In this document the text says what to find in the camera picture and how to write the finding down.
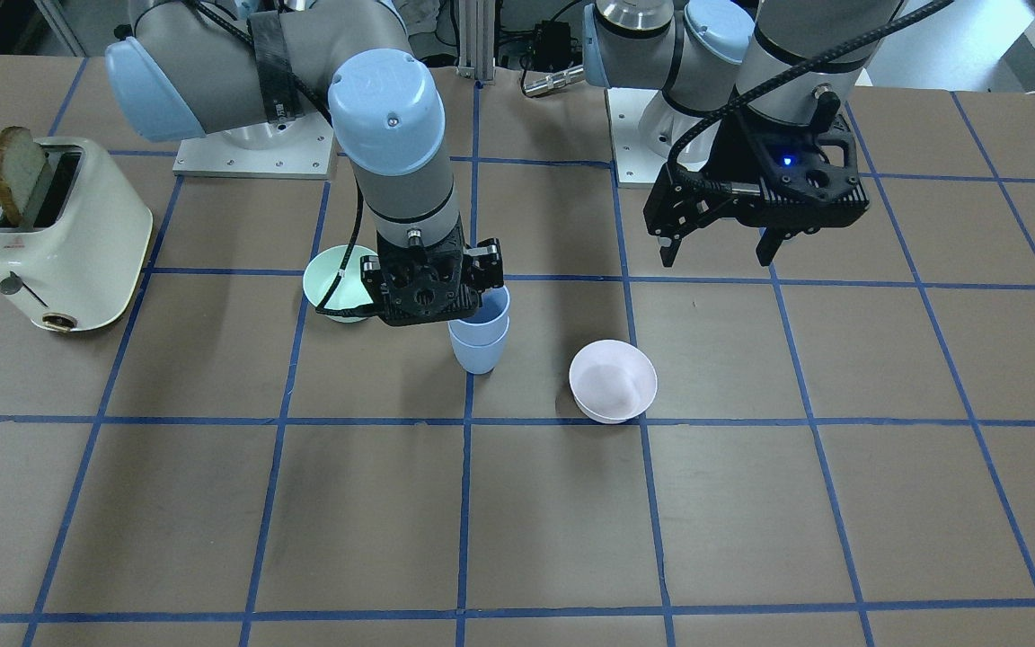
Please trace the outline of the cream toaster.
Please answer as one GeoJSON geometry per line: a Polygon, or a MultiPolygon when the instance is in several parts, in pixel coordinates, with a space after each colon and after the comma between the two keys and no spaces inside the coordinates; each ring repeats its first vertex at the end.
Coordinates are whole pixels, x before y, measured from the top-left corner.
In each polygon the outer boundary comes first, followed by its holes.
{"type": "Polygon", "coordinates": [[[83,137],[40,137],[53,180],[32,226],[0,208],[0,294],[34,326],[82,332],[131,302],[155,219],[112,160],[83,137]]]}

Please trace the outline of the light blue cup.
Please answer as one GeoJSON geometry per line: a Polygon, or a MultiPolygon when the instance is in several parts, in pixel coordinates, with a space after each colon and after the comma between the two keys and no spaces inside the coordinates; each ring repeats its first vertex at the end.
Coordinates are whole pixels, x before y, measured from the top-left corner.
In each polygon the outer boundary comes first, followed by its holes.
{"type": "Polygon", "coordinates": [[[509,328],[510,303],[509,288],[486,290],[480,307],[473,315],[448,321],[449,334],[471,347],[487,347],[504,339],[509,328]]]}
{"type": "Polygon", "coordinates": [[[447,328],[449,343],[464,371],[485,374],[500,363],[509,334],[509,321],[494,327],[463,326],[460,321],[452,321],[447,328]]]}

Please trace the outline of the pink bowl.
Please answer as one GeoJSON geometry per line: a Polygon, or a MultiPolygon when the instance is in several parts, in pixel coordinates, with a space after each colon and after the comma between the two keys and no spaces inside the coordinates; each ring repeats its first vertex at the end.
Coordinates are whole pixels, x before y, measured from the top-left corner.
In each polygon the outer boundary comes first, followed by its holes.
{"type": "Polygon", "coordinates": [[[658,389],[652,361],[628,342],[591,342],[572,357],[572,398],[592,421],[621,423],[635,418],[653,405],[658,389]]]}

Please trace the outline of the metal base plate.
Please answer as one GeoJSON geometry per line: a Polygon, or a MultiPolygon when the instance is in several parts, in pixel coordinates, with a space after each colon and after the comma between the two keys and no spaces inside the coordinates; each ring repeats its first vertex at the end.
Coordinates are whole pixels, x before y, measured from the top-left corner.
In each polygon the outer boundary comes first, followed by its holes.
{"type": "Polygon", "coordinates": [[[328,180],[334,134],[320,115],[183,140],[172,170],[210,179],[328,180]]]}
{"type": "Polygon", "coordinates": [[[611,87],[607,111],[617,184],[629,189],[652,187],[674,144],[701,121],[675,110],[661,90],[611,87]]]}

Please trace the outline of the slice of toast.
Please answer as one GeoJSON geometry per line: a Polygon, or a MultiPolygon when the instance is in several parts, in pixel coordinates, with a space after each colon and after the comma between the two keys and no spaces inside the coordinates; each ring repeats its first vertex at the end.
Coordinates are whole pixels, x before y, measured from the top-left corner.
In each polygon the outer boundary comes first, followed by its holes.
{"type": "Polygon", "coordinates": [[[33,226],[50,176],[45,148],[29,129],[11,126],[0,133],[0,208],[9,225],[33,226]]]}

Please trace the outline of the light blue cup on table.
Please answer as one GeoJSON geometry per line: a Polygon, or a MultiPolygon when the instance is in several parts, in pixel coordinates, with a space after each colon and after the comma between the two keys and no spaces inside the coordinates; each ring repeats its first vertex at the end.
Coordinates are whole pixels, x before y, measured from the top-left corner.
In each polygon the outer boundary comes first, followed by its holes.
{"type": "Polygon", "coordinates": [[[500,363],[509,334],[509,321],[494,327],[463,326],[460,321],[452,321],[447,328],[449,343],[464,371],[485,374],[500,363]]]}

